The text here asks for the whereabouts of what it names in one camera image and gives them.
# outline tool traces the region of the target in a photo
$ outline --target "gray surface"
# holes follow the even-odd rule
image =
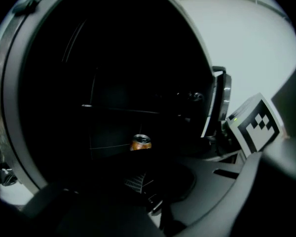
[[[296,138],[277,138],[264,149],[263,160],[296,180]]]
[[[250,155],[237,180],[223,199],[201,220],[195,222],[176,236],[229,236],[236,217],[250,193],[256,177],[260,157],[261,153]]]
[[[20,182],[10,186],[0,185],[0,199],[13,205],[25,205],[33,194]]]
[[[296,136],[296,69],[272,101],[281,114],[287,134]]]
[[[191,194],[183,201],[171,205],[175,220],[189,226],[209,212],[227,193],[235,179],[219,176],[216,169],[239,173],[242,165],[203,161],[195,158],[178,158],[196,175],[196,184]]]

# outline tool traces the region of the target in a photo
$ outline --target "mesh grate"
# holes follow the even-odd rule
[[[141,194],[145,176],[146,176],[146,173],[140,174],[131,178],[126,178],[124,179],[124,184],[130,187],[132,190]]]

